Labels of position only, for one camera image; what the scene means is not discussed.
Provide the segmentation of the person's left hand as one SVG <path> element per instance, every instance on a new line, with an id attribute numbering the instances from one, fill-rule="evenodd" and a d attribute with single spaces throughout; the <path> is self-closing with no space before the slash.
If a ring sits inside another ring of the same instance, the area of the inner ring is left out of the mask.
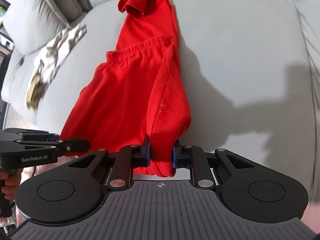
<path id="1" fill-rule="evenodd" d="M 15 199 L 15 193 L 21 182 L 22 171 L 23 169 L 19 168 L 14 174 L 9 174 L 9 172 L 1 170 L 1 181 L 4 182 L 4 186 L 1 186 L 1 192 L 5 199 Z"/>

